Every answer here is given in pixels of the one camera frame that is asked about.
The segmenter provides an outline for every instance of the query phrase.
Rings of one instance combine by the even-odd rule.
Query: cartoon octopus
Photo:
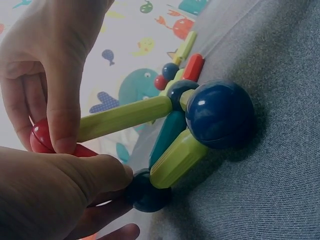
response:
[[[192,26],[194,25],[194,21],[188,19],[186,16],[183,16],[177,11],[169,10],[168,13],[170,16],[174,17],[183,17],[177,20],[173,27],[169,27],[166,24],[165,18],[163,16],[159,16],[158,19],[155,19],[158,24],[164,25],[166,28],[171,29],[178,38],[185,40],[188,33],[190,32]]]

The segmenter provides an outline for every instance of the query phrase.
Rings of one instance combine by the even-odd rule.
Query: dark blue ball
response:
[[[162,68],[162,75],[167,81],[171,81],[175,78],[177,72],[179,71],[179,66],[173,62],[169,62]]]
[[[181,95],[190,89],[196,89],[198,87],[199,87],[199,84],[194,81],[191,81],[191,80],[179,80],[179,81],[175,82],[168,89],[168,92],[166,94],[171,99],[173,110],[174,111],[184,111],[181,108],[181,105],[179,102]]]
[[[150,171],[147,168],[137,171],[132,183],[125,191],[127,201],[135,209],[144,213],[154,213],[165,207],[172,197],[171,188],[158,189],[150,183]]]
[[[190,97],[185,118],[192,135],[212,149],[245,143],[254,128],[255,113],[247,92],[231,81],[209,81]]]

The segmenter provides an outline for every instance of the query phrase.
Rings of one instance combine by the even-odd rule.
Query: magnetic building toy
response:
[[[125,191],[126,199],[141,212],[152,213],[165,207],[172,198],[172,186],[198,163],[209,149],[241,147],[252,137],[255,113],[247,92],[228,80],[211,80],[198,85],[204,65],[199,53],[190,56],[185,69],[177,59],[186,60],[195,41],[187,37],[175,61],[163,67],[155,85],[161,94],[109,109],[80,121],[78,143],[166,117],[153,149],[149,166],[133,176]],[[47,119],[36,123],[30,135],[37,153],[55,153]],[[91,157],[97,153],[77,144],[74,155]]]

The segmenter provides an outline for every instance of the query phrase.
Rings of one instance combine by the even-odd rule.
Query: gray cushion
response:
[[[218,42],[218,29],[254,2]],[[165,209],[137,213],[141,239],[320,239],[320,1],[219,4],[212,0],[194,26],[192,52],[206,57],[199,82],[243,86],[257,134],[245,149],[212,151],[181,179]],[[130,163],[135,170],[148,166],[160,127],[161,120],[142,133]]]

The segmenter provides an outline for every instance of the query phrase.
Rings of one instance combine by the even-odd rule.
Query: red ball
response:
[[[156,89],[162,91],[165,90],[168,81],[164,78],[163,75],[158,75],[154,80],[154,86]]]

